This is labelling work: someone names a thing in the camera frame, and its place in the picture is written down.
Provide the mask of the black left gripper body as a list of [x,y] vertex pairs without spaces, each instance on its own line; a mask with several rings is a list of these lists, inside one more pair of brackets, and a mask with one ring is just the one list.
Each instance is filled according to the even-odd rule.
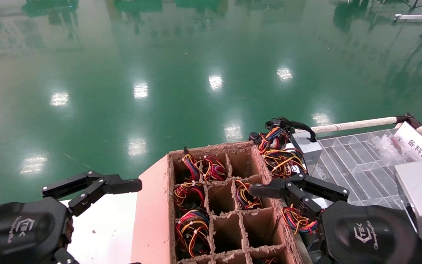
[[0,264],[53,264],[71,242],[73,221],[53,198],[0,205]]

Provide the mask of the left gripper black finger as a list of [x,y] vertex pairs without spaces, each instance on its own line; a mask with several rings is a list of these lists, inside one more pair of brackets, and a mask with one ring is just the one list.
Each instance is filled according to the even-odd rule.
[[54,264],[79,264],[79,262],[66,250],[60,248],[53,254]]
[[61,199],[79,192],[68,203],[70,216],[78,217],[106,194],[135,193],[141,190],[140,179],[122,179],[119,175],[102,175],[90,170],[43,187],[42,197]]

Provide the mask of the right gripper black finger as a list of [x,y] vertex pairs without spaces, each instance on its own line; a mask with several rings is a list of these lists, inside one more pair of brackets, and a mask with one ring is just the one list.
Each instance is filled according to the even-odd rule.
[[251,184],[248,192],[253,197],[286,199],[312,221],[320,220],[323,212],[310,197],[312,194],[330,202],[347,202],[350,194],[347,188],[303,173],[286,179],[275,178],[268,184]]

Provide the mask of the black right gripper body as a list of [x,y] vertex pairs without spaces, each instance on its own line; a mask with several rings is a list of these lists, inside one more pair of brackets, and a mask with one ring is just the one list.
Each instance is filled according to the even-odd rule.
[[400,209],[335,202],[323,211],[321,223],[323,250],[337,264],[407,264],[418,244]]

